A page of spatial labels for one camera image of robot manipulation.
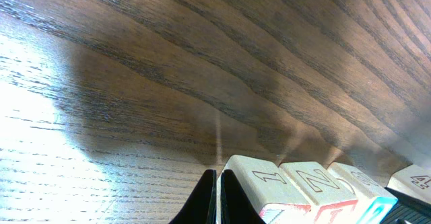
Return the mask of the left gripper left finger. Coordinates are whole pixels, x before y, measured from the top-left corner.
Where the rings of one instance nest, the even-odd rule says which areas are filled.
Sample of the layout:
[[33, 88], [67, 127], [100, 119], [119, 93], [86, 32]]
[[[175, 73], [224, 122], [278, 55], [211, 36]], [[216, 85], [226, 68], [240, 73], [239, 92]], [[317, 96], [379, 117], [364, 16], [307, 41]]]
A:
[[186, 203], [170, 224], [214, 224], [216, 222], [216, 171], [205, 170]]

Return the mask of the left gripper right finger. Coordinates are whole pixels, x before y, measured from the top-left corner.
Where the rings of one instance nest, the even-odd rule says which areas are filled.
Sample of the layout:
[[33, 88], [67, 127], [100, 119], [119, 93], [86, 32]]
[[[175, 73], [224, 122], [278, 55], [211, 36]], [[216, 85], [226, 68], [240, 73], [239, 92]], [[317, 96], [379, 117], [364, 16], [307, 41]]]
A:
[[221, 224], [265, 224], [232, 170], [221, 175]]

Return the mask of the red letter A block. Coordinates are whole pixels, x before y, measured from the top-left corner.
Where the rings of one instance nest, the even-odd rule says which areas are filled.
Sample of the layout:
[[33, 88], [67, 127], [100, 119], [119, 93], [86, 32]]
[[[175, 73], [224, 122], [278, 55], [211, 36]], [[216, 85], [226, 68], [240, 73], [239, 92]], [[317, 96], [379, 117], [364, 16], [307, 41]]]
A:
[[253, 208], [265, 223], [310, 223], [311, 205], [277, 168], [266, 160], [231, 156], [217, 180], [216, 222], [221, 223], [221, 175], [232, 170]]

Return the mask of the red letter I block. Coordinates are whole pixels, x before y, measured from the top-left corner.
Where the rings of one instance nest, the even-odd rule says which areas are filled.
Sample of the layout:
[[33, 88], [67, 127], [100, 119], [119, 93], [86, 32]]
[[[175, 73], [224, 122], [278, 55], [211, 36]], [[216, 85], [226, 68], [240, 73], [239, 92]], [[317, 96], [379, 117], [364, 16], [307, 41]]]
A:
[[282, 163], [279, 169], [310, 203], [311, 223], [348, 221], [358, 199], [316, 161]]

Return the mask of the blue number 2 block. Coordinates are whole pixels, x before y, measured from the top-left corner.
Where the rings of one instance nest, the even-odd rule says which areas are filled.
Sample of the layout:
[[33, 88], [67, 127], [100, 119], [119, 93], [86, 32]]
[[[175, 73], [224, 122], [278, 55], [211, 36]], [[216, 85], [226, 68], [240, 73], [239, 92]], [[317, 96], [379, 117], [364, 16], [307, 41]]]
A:
[[333, 162], [327, 171], [358, 199], [354, 223], [380, 223], [398, 202], [397, 197], [354, 166]]

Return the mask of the yellow top wooden block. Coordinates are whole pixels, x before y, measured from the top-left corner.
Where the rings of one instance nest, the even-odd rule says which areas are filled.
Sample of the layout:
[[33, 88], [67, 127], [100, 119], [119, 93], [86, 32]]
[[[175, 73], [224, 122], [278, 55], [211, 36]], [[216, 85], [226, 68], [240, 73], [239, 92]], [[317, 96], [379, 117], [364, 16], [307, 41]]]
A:
[[430, 202], [430, 173], [420, 166], [413, 164], [395, 172], [390, 177], [387, 187]]

